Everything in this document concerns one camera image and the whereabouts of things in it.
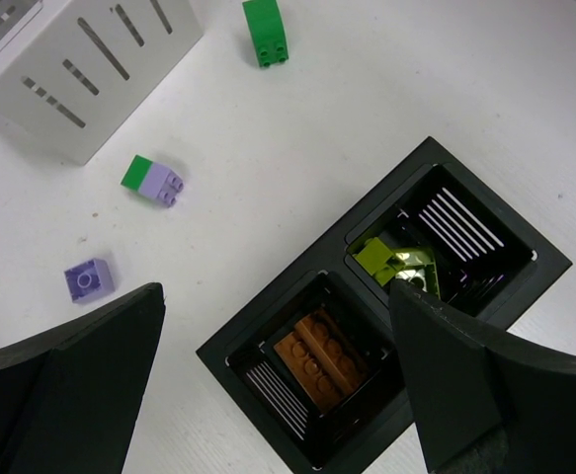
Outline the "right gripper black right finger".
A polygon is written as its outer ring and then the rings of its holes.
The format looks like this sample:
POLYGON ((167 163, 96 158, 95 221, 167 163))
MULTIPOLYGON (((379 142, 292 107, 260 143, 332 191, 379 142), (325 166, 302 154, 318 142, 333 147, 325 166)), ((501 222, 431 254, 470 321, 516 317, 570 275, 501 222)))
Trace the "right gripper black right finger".
POLYGON ((395 345, 431 473, 576 473, 576 355, 390 287, 395 345))

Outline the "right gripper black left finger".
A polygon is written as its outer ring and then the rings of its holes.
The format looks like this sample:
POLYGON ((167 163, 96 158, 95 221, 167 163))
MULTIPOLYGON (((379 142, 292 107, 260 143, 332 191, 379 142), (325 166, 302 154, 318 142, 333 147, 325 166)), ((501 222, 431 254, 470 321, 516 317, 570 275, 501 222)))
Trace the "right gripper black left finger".
POLYGON ((158 282, 0 349, 0 473, 120 473, 157 352, 158 282))

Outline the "orange lego brick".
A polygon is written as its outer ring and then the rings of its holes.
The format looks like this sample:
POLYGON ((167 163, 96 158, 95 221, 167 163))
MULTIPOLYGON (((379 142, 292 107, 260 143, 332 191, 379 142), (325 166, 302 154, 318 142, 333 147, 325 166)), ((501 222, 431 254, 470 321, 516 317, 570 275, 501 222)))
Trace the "orange lego brick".
POLYGON ((343 397, 352 395, 362 386, 369 375, 369 367, 325 308, 303 317, 294 328, 343 397))

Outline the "black two-cell container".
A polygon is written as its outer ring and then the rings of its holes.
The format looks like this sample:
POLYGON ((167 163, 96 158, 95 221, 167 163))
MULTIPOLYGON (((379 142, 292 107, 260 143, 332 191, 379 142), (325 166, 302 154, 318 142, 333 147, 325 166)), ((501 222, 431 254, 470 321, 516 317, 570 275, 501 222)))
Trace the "black two-cell container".
POLYGON ((388 289, 356 260, 371 238, 433 251, 443 302, 507 329, 570 260, 434 138, 419 144, 198 351, 294 473, 360 473, 410 425, 388 289), (362 386, 321 411, 277 354, 325 311, 367 364, 362 386))

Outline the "yellow-green lego brick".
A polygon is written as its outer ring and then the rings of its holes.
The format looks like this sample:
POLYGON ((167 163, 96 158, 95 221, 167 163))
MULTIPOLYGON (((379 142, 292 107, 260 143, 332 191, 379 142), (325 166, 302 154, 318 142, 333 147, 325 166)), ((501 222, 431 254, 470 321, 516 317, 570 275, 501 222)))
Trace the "yellow-green lego brick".
POLYGON ((403 263, 377 237, 368 239, 353 257, 381 287, 385 287, 403 269, 403 263))

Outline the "brown lego brick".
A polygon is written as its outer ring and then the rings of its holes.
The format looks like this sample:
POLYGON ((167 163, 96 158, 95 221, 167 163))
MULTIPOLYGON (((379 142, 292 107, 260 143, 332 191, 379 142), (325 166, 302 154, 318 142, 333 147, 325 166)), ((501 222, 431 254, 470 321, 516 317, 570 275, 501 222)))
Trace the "brown lego brick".
POLYGON ((274 349, 323 415, 341 404, 344 395, 296 331, 279 340, 274 349))

